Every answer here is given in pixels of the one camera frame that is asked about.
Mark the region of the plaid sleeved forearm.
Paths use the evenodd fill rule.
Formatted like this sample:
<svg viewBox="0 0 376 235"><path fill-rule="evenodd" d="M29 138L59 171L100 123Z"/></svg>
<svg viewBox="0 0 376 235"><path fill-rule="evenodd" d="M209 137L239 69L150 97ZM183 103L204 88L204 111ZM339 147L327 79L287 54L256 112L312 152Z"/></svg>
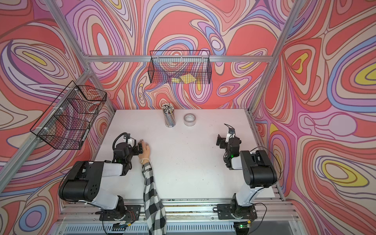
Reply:
<svg viewBox="0 0 376 235"><path fill-rule="evenodd" d="M166 235L166 211L158 196L150 163L142 165L142 174L145 182L143 199L148 232L150 235Z"/></svg>

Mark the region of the beige wrist watch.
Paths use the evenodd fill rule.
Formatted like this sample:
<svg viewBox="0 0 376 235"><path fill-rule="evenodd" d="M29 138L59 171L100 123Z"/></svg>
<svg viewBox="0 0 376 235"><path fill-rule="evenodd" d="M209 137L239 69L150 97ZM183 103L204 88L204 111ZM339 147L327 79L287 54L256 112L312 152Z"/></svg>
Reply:
<svg viewBox="0 0 376 235"><path fill-rule="evenodd" d="M150 162L150 159L149 158L141 158L140 159L140 164L144 165L146 163Z"/></svg>

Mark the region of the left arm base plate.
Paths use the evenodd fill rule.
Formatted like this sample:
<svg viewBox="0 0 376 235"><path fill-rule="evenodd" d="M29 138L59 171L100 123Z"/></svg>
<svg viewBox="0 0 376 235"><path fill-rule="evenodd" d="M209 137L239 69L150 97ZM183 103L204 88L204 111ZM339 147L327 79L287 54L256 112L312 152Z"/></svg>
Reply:
<svg viewBox="0 0 376 235"><path fill-rule="evenodd" d="M124 205L124 207L113 210L101 210L96 212L100 221L138 221L141 212L141 205Z"/></svg>

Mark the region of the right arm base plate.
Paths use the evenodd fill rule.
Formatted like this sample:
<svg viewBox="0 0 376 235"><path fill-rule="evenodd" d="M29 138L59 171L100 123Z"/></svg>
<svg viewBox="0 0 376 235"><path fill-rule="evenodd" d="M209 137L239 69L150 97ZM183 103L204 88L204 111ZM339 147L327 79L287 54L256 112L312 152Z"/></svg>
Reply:
<svg viewBox="0 0 376 235"><path fill-rule="evenodd" d="M213 211L217 212L219 220L247 219L253 221L258 218L254 205L241 207L236 204L217 204L217 206L213 208Z"/></svg>

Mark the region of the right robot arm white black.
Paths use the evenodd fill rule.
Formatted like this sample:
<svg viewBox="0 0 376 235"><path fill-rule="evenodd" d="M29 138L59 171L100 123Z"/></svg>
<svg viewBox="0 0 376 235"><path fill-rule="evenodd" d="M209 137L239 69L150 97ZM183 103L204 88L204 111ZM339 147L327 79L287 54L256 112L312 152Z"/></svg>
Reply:
<svg viewBox="0 0 376 235"><path fill-rule="evenodd" d="M241 170L244 184L229 204L218 204L214 211L218 219L257 219L254 200L262 190L275 185L277 172L265 150L240 150L241 140L236 136L217 136L216 145L225 150L223 161L230 170Z"/></svg>

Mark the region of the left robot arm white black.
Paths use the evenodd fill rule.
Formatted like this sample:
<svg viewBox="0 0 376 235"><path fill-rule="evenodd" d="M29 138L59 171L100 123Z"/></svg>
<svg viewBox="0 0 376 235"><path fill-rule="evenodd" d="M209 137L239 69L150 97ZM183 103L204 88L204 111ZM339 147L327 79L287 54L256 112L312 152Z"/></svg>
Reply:
<svg viewBox="0 0 376 235"><path fill-rule="evenodd" d="M125 176L131 169L133 156L143 153L142 144L131 138L113 143L112 161L78 161L60 183L60 199L72 203L87 203L99 208L99 220L133 223L139 219L140 206L126 206L120 195L101 186L102 179Z"/></svg>

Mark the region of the person's hand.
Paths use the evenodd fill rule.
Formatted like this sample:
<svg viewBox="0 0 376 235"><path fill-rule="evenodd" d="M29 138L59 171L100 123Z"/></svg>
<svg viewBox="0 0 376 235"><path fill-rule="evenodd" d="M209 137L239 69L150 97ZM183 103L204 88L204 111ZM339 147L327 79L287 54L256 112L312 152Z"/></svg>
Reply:
<svg viewBox="0 0 376 235"><path fill-rule="evenodd" d="M141 144L142 151L143 151L141 154L139 154L139 159L141 159L141 158L149 158L150 159L151 151L150 151L149 144L147 142L145 142L144 140L140 140L139 143Z"/></svg>

